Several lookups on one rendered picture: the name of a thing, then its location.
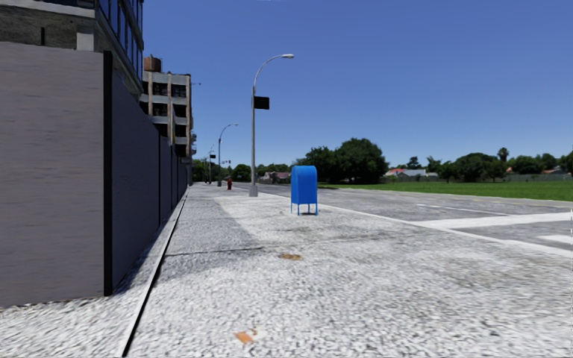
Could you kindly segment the blue letter box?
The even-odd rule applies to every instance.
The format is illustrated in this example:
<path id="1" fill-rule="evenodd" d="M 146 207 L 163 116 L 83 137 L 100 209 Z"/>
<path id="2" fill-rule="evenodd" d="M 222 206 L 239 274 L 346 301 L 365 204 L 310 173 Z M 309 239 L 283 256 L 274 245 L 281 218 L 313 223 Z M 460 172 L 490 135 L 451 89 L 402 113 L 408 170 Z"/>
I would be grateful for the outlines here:
<path id="1" fill-rule="evenodd" d="M 310 206 L 314 205 L 314 214 L 318 215 L 317 196 L 317 170 L 315 166 L 293 166 L 291 171 L 291 200 L 290 212 L 293 205 L 296 205 L 297 214 L 300 214 L 300 206 L 307 205 L 307 212 L 310 213 Z"/>

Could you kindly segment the trees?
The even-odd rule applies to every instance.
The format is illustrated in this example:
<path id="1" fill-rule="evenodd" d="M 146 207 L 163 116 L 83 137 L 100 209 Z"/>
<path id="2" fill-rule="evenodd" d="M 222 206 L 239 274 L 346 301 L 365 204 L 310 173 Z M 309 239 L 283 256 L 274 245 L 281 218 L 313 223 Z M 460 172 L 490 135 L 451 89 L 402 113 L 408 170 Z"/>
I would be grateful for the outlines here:
<path id="1" fill-rule="evenodd" d="M 373 184 L 389 170 L 389 163 L 378 145 L 369 139 L 351 138 L 340 147 L 311 148 L 295 166 L 315 166 L 320 183 Z"/>
<path id="2" fill-rule="evenodd" d="M 443 162 L 432 156 L 427 161 L 422 166 L 417 157 L 412 157 L 408 164 L 395 169 L 425 169 L 439 175 L 437 182 L 445 183 L 573 180 L 573 150 L 560 157 L 549 153 L 511 157 L 510 151 L 502 147 L 496 155 L 475 152 L 453 161 Z"/>

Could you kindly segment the row of buildings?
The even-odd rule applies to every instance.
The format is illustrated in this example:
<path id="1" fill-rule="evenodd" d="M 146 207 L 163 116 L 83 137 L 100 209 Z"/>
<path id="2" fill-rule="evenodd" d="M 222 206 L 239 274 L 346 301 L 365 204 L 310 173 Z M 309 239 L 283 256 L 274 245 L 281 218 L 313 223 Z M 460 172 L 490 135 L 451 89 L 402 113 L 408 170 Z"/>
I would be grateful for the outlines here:
<path id="1" fill-rule="evenodd" d="M 384 178 L 391 182 L 437 182 L 439 175 L 425 169 L 391 169 Z"/>

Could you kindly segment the pale concrete building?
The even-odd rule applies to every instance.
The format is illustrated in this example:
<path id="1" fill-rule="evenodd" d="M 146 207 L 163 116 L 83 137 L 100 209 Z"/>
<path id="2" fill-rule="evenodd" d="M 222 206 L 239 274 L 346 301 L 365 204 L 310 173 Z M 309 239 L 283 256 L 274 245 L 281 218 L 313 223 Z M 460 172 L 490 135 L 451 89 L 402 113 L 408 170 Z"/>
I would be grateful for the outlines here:
<path id="1" fill-rule="evenodd" d="M 192 159 L 196 135 L 192 115 L 192 76 L 164 72 L 162 60 L 153 55 L 143 58 L 143 93 L 140 106 L 161 136 L 168 139 L 187 170 L 187 185 L 193 185 Z"/>

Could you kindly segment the grey concrete building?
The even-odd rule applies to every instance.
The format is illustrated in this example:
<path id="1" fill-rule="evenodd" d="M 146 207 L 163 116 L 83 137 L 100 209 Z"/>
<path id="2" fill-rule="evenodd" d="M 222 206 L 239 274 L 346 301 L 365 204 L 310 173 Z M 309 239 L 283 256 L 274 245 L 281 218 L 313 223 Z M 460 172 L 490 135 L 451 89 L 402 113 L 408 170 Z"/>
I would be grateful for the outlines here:
<path id="1" fill-rule="evenodd" d="M 140 106 L 144 0 L 0 0 L 0 307 L 113 294 L 187 185 Z"/>

